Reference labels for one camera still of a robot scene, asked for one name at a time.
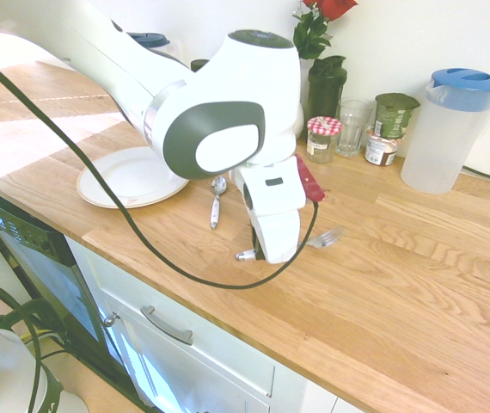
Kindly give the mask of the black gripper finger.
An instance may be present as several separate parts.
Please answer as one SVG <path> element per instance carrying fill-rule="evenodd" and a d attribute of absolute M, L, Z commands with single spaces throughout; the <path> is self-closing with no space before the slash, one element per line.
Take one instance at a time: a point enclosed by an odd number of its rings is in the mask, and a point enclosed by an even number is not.
<path fill-rule="evenodd" d="M 254 256 L 257 261 L 265 261 L 265 255 L 261 246 L 260 236 L 257 234 L 257 231 L 254 227 L 252 227 L 252 243 L 254 247 Z"/>

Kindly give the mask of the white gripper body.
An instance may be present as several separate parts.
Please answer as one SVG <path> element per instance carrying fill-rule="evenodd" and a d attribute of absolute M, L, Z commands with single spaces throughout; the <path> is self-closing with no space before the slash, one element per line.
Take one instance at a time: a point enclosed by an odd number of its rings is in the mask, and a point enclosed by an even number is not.
<path fill-rule="evenodd" d="M 299 210 L 306 204 L 295 164 L 241 166 L 230 172 L 244 200 L 264 257 L 271 264 L 287 262 L 297 250 Z"/>

